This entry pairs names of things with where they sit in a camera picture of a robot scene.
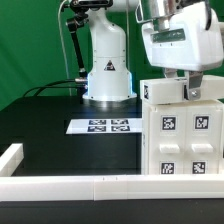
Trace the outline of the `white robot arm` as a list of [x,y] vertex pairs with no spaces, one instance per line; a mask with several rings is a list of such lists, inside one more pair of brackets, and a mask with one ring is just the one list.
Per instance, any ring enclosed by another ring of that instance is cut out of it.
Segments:
[[[224,60],[221,24],[209,3],[198,0],[128,0],[142,25],[149,63],[164,69],[165,77],[143,80],[141,92],[152,104],[179,103],[207,98],[203,72]],[[125,32],[106,18],[106,11],[88,12],[93,67],[83,98],[97,103],[134,99],[132,74],[126,67]]]

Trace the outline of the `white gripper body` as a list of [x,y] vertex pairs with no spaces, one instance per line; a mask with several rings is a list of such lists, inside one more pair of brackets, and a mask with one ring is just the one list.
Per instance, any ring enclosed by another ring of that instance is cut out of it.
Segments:
[[204,6],[189,6],[169,20],[170,29],[155,31],[151,22],[142,26],[146,55],[152,66],[189,71],[220,67],[224,59],[216,12],[206,26]]

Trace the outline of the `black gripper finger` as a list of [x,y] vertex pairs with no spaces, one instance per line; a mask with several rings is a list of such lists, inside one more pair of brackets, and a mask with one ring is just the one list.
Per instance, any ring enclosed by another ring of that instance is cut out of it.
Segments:
[[201,83],[203,73],[201,71],[186,71],[185,97],[187,100],[198,100],[201,97]]
[[177,78],[178,77],[176,69],[164,68],[163,74],[164,74],[165,78]]

